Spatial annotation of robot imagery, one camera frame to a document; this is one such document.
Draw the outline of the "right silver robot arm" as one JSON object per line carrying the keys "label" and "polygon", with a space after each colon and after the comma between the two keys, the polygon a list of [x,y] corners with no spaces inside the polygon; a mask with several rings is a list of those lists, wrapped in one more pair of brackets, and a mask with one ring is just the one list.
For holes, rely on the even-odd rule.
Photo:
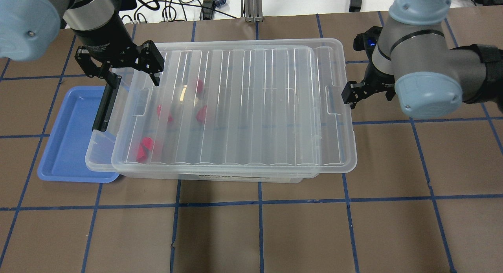
{"label": "right silver robot arm", "polygon": [[441,22],[451,0],[394,0],[383,27],[357,34],[355,51],[369,63],[362,81],[349,81],[341,94],[355,108],[359,101],[385,92],[398,97],[408,117],[431,119],[462,103],[493,102],[502,110],[502,50],[471,44],[449,49]]}

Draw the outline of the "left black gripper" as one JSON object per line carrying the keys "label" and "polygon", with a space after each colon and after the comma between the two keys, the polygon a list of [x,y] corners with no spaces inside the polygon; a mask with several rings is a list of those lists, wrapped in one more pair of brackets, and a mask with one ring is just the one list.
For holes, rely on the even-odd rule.
{"label": "left black gripper", "polygon": [[[133,43],[118,14],[93,30],[74,30],[83,46],[74,55],[77,64],[86,76],[114,81],[111,65],[117,68],[131,67],[147,73],[153,85],[160,85],[160,75],[165,59],[152,40],[137,46]],[[93,58],[101,65],[95,64]]]}

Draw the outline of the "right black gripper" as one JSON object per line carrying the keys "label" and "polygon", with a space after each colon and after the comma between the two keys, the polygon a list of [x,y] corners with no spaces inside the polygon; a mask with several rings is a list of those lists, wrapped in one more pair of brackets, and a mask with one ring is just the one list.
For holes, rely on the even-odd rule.
{"label": "right black gripper", "polygon": [[360,82],[348,81],[342,90],[342,100],[351,110],[356,108],[359,101],[376,93],[385,92],[388,101],[395,96],[391,58],[378,45],[382,29],[380,26],[372,26],[364,33],[357,34],[353,40],[353,49],[366,53],[368,66]]}

